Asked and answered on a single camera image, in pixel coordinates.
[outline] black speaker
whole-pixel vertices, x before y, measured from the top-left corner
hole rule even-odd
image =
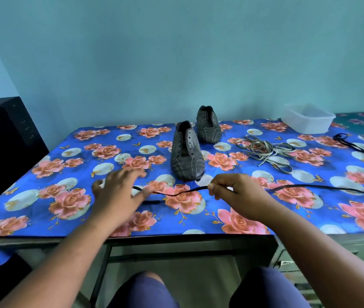
[[[48,152],[21,98],[0,98],[0,194]]]

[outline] dark gray shoe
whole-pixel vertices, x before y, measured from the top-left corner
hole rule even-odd
[[[198,137],[189,121],[179,122],[176,126],[170,165],[175,176],[183,182],[199,181],[205,173]]]
[[[196,128],[198,138],[201,142],[216,144],[220,142],[222,131],[220,130],[218,118],[211,106],[201,106],[196,116]]]

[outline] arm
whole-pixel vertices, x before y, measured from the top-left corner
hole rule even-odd
[[[71,233],[37,269],[1,302],[0,308],[71,308],[96,254],[107,237],[128,220],[151,193],[147,187],[135,197],[130,190],[140,170],[108,175],[105,188],[92,185],[96,202],[88,220]]]
[[[277,234],[325,307],[364,307],[364,261],[274,200],[248,175],[217,175],[208,188],[210,195]]]

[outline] black shoelace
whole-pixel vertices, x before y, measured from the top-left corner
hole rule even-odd
[[[282,185],[273,189],[267,189],[266,191],[269,193],[284,189],[284,188],[294,188],[294,187],[313,187],[313,188],[319,188],[319,189],[328,189],[328,190],[345,190],[345,191],[354,191],[354,192],[358,192],[358,193],[364,193],[364,191],[362,190],[358,190],[358,189],[353,189],[353,188],[344,188],[344,187],[333,187],[333,186],[324,186],[324,185],[311,185],[311,184],[294,184],[294,185]],[[133,189],[139,190],[141,191],[142,188],[137,187],[137,186],[133,186]],[[182,193],[188,193],[188,192],[193,192],[193,191],[200,191],[200,190],[206,190],[207,186],[202,186],[202,187],[196,187],[193,188],[191,190],[185,190],[185,191],[181,191],[175,195],[167,195],[165,193],[161,193],[161,192],[154,192],[154,194],[157,195],[165,195],[167,197],[176,197]],[[143,202],[143,204],[160,204],[162,202],[164,202],[165,200],[145,200]]]
[[[364,149],[363,148],[360,148],[359,146],[354,145],[352,142],[348,142],[346,140],[346,138],[347,138],[347,134],[345,134],[345,133],[339,133],[339,134],[336,134],[336,135],[333,136],[333,139],[334,140],[337,140],[340,144],[343,144],[345,146],[348,146],[351,149],[354,149],[356,151],[359,151],[361,153],[364,153]]]

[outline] white plastic box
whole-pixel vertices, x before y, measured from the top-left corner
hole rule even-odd
[[[285,105],[282,121],[301,134],[323,134],[336,116],[313,104]]]

